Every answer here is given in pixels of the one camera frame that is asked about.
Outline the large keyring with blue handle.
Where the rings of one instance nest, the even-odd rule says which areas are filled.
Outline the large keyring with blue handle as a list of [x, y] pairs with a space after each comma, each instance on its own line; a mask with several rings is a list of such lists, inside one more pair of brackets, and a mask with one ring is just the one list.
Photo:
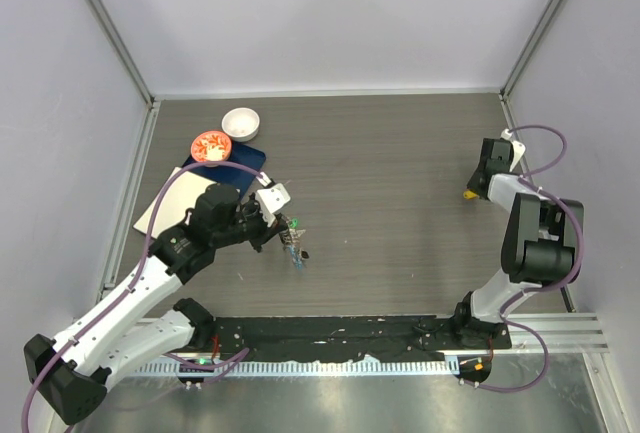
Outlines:
[[306, 233], [306, 230], [303, 228], [300, 228], [299, 224], [297, 228], [291, 228], [289, 225], [289, 222], [293, 218], [283, 217], [283, 219], [285, 221], [286, 228], [279, 233], [279, 238], [280, 238], [281, 244], [283, 245], [283, 250], [287, 251], [291, 256], [293, 265], [297, 269], [301, 270], [305, 267], [305, 263], [309, 259], [308, 258], [304, 260], [300, 257], [300, 252], [306, 251], [302, 247], [302, 243], [301, 243], [301, 238]]

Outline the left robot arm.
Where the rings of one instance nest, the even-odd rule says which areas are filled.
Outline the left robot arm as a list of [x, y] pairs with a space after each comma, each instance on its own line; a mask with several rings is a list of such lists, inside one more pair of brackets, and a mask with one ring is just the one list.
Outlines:
[[259, 251], [285, 231], [281, 211], [290, 200], [281, 183], [266, 183], [247, 202], [231, 185], [208, 186], [180, 222], [155, 235], [136, 268], [108, 296], [54, 337], [36, 334], [26, 342], [27, 397], [41, 396], [72, 426], [147, 361], [184, 346], [205, 350], [213, 338], [213, 317], [192, 299], [179, 301], [147, 327], [135, 325], [211, 265], [218, 250], [247, 242]]

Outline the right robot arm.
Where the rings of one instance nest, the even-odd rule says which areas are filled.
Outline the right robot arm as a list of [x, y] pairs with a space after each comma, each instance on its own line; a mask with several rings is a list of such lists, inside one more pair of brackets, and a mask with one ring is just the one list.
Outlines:
[[500, 269], [456, 305], [450, 332], [464, 348], [484, 348], [506, 333], [506, 318], [539, 292], [563, 288], [580, 272], [584, 205], [559, 199], [516, 173], [526, 147], [505, 129], [485, 138], [463, 197], [509, 213]]

